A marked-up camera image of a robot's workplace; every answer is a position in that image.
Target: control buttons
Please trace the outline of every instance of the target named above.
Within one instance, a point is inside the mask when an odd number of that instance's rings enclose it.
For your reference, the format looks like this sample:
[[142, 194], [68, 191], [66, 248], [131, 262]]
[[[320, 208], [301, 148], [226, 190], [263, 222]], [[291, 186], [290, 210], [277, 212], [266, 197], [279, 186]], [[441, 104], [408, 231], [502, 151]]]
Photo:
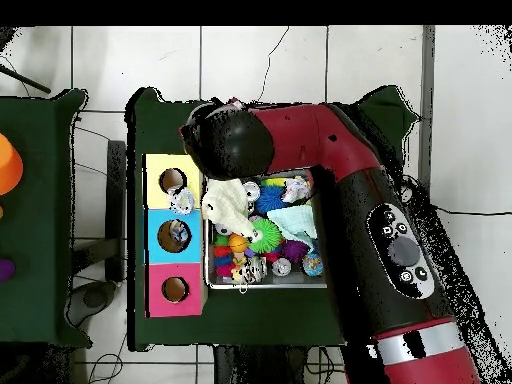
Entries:
[[386, 211], [384, 212], [384, 219], [391, 224], [395, 220], [395, 215], [390, 211]]
[[410, 283], [412, 281], [412, 274], [409, 271], [404, 271], [400, 274], [400, 281], [402, 283]]
[[416, 274], [416, 277], [418, 277], [418, 280], [420, 281], [427, 281], [428, 279], [428, 273], [425, 271], [425, 268], [419, 266], [414, 270], [414, 273]]
[[399, 233], [405, 234], [407, 232], [407, 225], [400, 222], [396, 225], [396, 229], [398, 230]]
[[421, 257], [419, 246], [410, 238], [398, 237], [388, 247], [391, 260], [399, 266], [413, 266]]
[[382, 234], [386, 237], [391, 237], [393, 235], [393, 228], [386, 226], [382, 229]]

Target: white plush toy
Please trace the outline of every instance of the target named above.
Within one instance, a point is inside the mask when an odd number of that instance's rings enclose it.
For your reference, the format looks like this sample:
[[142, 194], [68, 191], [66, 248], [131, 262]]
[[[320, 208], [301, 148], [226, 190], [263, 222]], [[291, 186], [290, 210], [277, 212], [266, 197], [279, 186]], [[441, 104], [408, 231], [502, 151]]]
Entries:
[[241, 181], [239, 179], [208, 180], [206, 190], [201, 201], [203, 217], [251, 242], [250, 240], [255, 237], [254, 228], [247, 219], [249, 215], [247, 193]]

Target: yellow block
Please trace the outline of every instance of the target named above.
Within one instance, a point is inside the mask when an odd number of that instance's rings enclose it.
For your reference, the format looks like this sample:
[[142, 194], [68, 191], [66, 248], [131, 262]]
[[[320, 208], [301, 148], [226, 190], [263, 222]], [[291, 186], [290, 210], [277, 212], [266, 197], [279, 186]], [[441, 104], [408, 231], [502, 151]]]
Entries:
[[147, 204], [149, 209], [168, 209], [169, 196], [158, 181], [169, 168], [177, 168], [187, 177], [187, 187], [194, 195], [194, 209], [200, 209], [201, 173], [189, 155], [146, 154]]

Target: toy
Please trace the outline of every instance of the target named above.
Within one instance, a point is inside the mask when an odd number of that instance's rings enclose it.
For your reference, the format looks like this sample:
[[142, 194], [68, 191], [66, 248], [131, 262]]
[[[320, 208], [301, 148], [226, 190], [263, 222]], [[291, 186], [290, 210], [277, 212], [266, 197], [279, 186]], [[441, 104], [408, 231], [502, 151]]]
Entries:
[[214, 246], [213, 248], [213, 256], [216, 258], [231, 255], [231, 253], [231, 248], [229, 246]]
[[14, 262], [9, 259], [0, 259], [0, 283], [12, 278], [16, 271]]
[[317, 277], [324, 272], [322, 259], [317, 253], [308, 253], [304, 256], [304, 259], [302, 259], [302, 267], [304, 272], [310, 277]]
[[178, 219], [171, 221], [171, 224], [169, 225], [169, 231], [171, 236], [178, 243], [186, 243], [190, 236], [187, 226]]
[[273, 210], [267, 216], [279, 227], [286, 240], [302, 241], [309, 246], [310, 252], [313, 251], [313, 239], [317, 238], [317, 233], [311, 206], [300, 205]]
[[256, 253], [271, 252], [281, 242], [281, 232], [276, 224], [268, 219], [253, 221], [254, 229], [262, 234], [262, 237], [249, 244], [249, 248]]
[[253, 237], [253, 226], [247, 218], [247, 193], [240, 180], [208, 180], [201, 210], [214, 224], [222, 224], [243, 237]]
[[287, 205], [281, 200], [284, 189], [278, 186], [267, 186], [261, 189], [261, 194], [256, 200], [256, 210], [260, 214], [266, 214], [275, 209], [285, 208]]
[[236, 265], [231, 262], [228, 265], [222, 265], [215, 268], [215, 272], [219, 277], [233, 277], [233, 270], [236, 268]]
[[0, 196], [16, 187], [22, 175], [23, 162], [20, 155], [9, 140], [0, 134]]
[[306, 243], [296, 240], [287, 240], [283, 244], [283, 256], [294, 264], [300, 263], [308, 253], [309, 246]]
[[[208, 290], [202, 276], [199, 170], [186, 155], [145, 154], [142, 163], [147, 207], [145, 315], [201, 315]], [[232, 257], [217, 262], [231, 264]]]
[[277, 186], [284, 187], [286, 185], [287, 178], [267, 178], [261, 182], [262, 186]]
[[233, 254], [233, 263], [236, 266], [242, 266], [247, 262], [247, 258], [243, 253], [234, 253]]
[[244, 184], [245, 192], [247, 193], [247, 200], [249, 203], [254, 203], [260, 197], [260, 188], [254, 181], [247, 181]]
[[222, 234], [215, 235], [214, 246], [229, 246], [229, 237]]
[[286, 191], [281, 199], [286, 203], [293, 203], [309, 196], [311, 187], [309, 181], [297, 176], [286, 180]]
[[168, 191], [170, 209], [179, 215], [186, 215], [194, 209], [194, 195], [187, 187], [172, 187]]
[[247, 256], [248, 258], [252, 258], [254, 255], [256, 255], [255, 252], [253, 252], [251, 249], [247, 248], [245, 249], [244, 251], [244, 254], [245, 256]]
[[247, 249], [247, 240], [238, 234], [231, 234], [229, 236], [229, 247], [235, 253], [243, 252]]
[[285, 277], [292, 270], [292, 264], [286, 258], [280, 258], [272, 264], [272, 272], [278, 277]]
[[213, 260], [215, 267], [222, 266], [222, 265], [228, 265], [231, 262], [233, 262], [232, 255], [219, 256], [219, 257], [214, 258], [214, 260]]
[[215, 224], [215, 230], [224, 236], [229, 236], [233, 233], [230, 229], [228, 229], [226, 226], [222, 224]]

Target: circular hole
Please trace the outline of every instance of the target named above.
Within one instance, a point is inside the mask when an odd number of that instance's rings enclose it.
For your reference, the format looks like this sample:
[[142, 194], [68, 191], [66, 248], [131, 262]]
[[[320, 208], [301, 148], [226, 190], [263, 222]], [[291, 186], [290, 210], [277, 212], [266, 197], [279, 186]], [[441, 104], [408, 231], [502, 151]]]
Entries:
[[169, 168], [162, 172], [160, 175], [160, 178], [158, 179], [158, 185], [162, 191], [167, 194], [169, 189], [172, 187], [179, 186], [180, 189], [185, 187], [187, 185], [187, 177], [181, 169]]
[[180, 303], [188, 296], [187, 282], [181, 277], [171, 277], [162, 284], [162, 294], [171, 303]]
[[179, 219], [166, 221], [158, 229], [158, 244], [169, 253], [180, 253], [187, 248], [192, 239], [190, 228]]

